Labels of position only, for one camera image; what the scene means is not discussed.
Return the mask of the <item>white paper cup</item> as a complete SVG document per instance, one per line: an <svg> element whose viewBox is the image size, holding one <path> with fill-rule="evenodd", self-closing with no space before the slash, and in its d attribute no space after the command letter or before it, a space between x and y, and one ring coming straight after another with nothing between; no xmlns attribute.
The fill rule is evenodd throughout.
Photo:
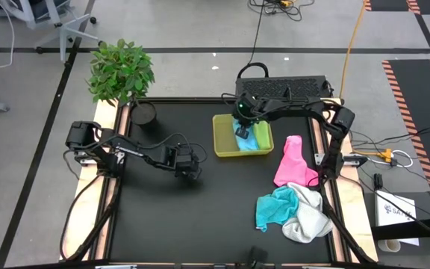
<svg viewBox="0 0 430 269"><path fill-rule="evenodd" d="M401 243L396 239L377 241L378 248L387 253L398 253L401 249Z"/></svg>

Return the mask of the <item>white microfiber towel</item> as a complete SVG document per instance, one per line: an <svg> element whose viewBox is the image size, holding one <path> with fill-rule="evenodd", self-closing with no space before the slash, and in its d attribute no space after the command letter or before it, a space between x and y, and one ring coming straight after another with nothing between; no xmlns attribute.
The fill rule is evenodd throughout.
<svg viewBox="0 0 430 269"><path fill-rule="evenodd" d="M282 226L284 236L292 241L307 244L330 233L332 221L323 213L323 199L319 192L296 183L288 183L299 200L296 214Z"/></svg>

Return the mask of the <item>green potted plant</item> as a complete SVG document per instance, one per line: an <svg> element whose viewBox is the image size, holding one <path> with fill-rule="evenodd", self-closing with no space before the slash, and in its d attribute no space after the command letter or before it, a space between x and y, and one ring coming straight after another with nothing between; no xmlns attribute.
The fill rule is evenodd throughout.
<svg viewBox="0 0 430 269"><path fill-rule="evenodd" d="M119 39L115 44L101 41L92 52L90 77L85 81L94 102L111 106L130 104L133 124L147 126L156 120L155 106L146 100L155 83L152 58L142 46Z"/></svg>

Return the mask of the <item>black table frame strut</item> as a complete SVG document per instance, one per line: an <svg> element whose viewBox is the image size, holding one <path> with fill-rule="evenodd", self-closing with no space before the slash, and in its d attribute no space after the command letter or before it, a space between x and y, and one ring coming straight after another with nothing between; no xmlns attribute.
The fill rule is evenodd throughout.
<svg viewBox="0 0 430 269"><path fill-rule="evenodd" d="M322 197L325 199L322 209L333 222L340 237L341 259L337 258L337 262L355 263L352 258L352 256L354 256L358 264L375 264L376 261L366 254L344 225L343 212L339 201L339 192L337 190L336 180L326 179L320 185L323 188L324 185L328 185L328 191L325 191L322 194Z"/></svg>
<svg viewBox="0 0 430 269"><path fill-rule="evenodd" d="M116 179L115 185L113 188L113 194L112 194L112 197L110 198L110 202L108 203L107 207L100 215L100 218L95 222L93 228L90 230L89 234L84 239L83 243L76 249L76 251L71 256L69 256L68 258L65 258L66 261L79 262L83 259L86 252L91 248L93 243L96 241L96 238L99 236L105 223L116 211L116 206L119 199L119 189L120 189L120 179Z"/></svg>

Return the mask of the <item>light blue microfiber towel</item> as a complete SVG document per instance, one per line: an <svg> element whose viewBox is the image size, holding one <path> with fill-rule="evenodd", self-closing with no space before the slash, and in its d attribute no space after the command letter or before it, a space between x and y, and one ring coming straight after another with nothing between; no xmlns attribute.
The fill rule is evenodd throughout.
<svg viewBox="0 0 430 269"><path fill-rule="evenodd" d="M240 151L253 151L253 150L259 150L258 142L255 138L255 134L253 131L253 126L250 126L247 128L248 137L242 138L235 134L235 139L237 141L237 146Z"/></svg>

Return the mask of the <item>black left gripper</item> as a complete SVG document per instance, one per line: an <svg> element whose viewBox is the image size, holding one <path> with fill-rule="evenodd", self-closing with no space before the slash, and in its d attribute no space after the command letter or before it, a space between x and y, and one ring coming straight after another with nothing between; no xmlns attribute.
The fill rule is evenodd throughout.
<svg viewBox="0 0 430 269"><path fill-rule="evenodd" d="M199 158L187 144L177 145L177 175L185 176L187 180L196 181L202 169Z"/></svg>

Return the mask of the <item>yellow plastic bin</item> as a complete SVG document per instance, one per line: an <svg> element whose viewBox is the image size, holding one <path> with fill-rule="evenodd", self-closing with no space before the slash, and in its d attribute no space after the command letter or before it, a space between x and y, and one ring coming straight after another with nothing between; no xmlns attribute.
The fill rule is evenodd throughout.
<svg viewBox="0 0 430 269"><path fill-rule="evenodd" d="M270 148L266 150L240 151L235 139L235 131L238 125L230 114L218 114L212 119L214 135L214 152L220 158L240 157L248 155L266 155L272 152L274 142L272 139L272 129L269 124Z"/></svg>

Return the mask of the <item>green microfiber towel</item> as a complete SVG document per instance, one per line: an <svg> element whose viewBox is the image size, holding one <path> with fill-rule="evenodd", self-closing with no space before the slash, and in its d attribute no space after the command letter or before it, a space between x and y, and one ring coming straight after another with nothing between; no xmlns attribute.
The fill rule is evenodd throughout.
<svg viewBox="0 0 430 269"><path fill-rule="evenodd" d="M269 124L265 121L260 121L253 125L253 132L254 132L259 150L269 149L270 148Z"/></svg>

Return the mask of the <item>black striped floor mat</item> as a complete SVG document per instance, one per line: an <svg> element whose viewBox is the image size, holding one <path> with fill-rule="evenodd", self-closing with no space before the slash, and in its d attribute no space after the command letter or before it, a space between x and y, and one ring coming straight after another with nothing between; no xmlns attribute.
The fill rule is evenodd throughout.
<svg viewBox="0 0 430 269"><path fill-rule="evenodd" d="M430 60L381 62L430 187Z"/></svg>
<svg viewBox="0 0 430 269"><path fill-rule="evenodd" d="M367 11L401 12L410 11L430 15L430 0L367 0Z"/></svg>

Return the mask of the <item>grey office chair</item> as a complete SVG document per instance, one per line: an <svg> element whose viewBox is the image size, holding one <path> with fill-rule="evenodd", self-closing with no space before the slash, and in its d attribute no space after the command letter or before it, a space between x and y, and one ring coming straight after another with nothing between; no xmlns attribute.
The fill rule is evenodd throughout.
<svg viewBox="0 0 430 269"><path fill-rule="evenodd" d="M15 43L15 32L12 19L24 22L32 30L40 25L52 25L52 33L41 38L34 44L34 50L38 54L43 53L43 45L53 40L59 41L60 60L66 61L67 43L73 42L76 37L95 40L98 37L87 34L79 29L84 22L97 23L97 18L90 13L77 16L74 14L72 0L0 0L0 18L8 19L12 32L11 51Z"/></svg>

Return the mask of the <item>teal microfiber towel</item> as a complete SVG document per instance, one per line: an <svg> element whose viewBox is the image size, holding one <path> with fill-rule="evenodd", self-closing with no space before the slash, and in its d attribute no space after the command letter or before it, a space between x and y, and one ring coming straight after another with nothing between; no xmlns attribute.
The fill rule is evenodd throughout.
<svg viewBox="0 0 430 269"><path fill-rule="evenodd" d="M295 216L298 208L299 198L292 188L276 188L271 194L258 197L255 208L256 228L266 232L270 223L283 225Z"/></svg>

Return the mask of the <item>pink microfiber towel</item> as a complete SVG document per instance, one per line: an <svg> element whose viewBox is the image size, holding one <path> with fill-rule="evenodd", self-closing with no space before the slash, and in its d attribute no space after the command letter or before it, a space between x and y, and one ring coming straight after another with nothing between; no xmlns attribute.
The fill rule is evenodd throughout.
<svg viewBox="0 0 430 269"><path fill-rule="evenodd" d="M288 136L283 151L283 158L273 180L275 185L278 187L288 183L296 183L303 187L318 185L318 172L308 167L306 160L302 156L301 136Z"/></svg>

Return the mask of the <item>yellow power splitter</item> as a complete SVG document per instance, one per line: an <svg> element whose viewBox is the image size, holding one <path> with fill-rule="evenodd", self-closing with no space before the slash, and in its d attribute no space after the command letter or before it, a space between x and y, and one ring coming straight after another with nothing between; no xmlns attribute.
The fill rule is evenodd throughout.
<svg viewBox="0 0 430 269"><path fill-rule="evenodd" d="M376 156L379 157L383 160L383 162L386 163L390 163L392 160L392 150L391 149L386 149L384 151L376 151L376 152L364 152L364 151L360 151L357 149L352 150L354 153L358 153L360 155L365 155L365 156Z"/></svg>

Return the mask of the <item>wooden table side board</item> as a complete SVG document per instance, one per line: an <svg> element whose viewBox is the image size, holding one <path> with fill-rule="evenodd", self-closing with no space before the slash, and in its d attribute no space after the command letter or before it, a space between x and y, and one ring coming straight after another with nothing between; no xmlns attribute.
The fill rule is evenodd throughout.
<svg viewBox="0 0 430 269"><path fill-rule="evenodd" d="M93 120L103 128L112 128L125 134L128 107L116 108L106 102L99 102ZM82 245L95 224L101 220L108 208L116 187L117 179L97 176L95 164L87 164L78 174L79 180L75 195L77 201L71 206L67 226L63 229L60 241L60 260L70 257Z"/></svg>
<svg viewBox="0 0 430 269"><path fill-rule="evenodd" d="M349 154L352 151L352 145L349 137L345 138L342 144L341 152ZM327 199L331 206L334 207L334 198L338 198L340 209L335 209L336 213L343 216L343 224L355 239L361 249L375 262L378 262L376 244L368 218L367 207L364 202L363 188L359 179L356 167L344 165L340 172L341 176L335 181L326 182ZM359 262L354 252L348 248L346 241L342 239L339 229L336 227L332 230L334 240L334 249L336 252L336 261L339 262Z"/></svg>

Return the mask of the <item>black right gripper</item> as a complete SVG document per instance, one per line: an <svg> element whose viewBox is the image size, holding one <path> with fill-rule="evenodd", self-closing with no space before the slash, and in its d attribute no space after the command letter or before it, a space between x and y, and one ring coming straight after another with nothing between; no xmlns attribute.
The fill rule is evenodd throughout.
<svg viewBox="0 0 430 269"><path fill-rule="evenodd" d="M257 99L250 93L241 93L235 103L232 111L232 117L242 125L236 130L236 136L247 139L250 135L248 127L253 123L260 122L264 119L262 115L264 108L264 100Z"/></svg>

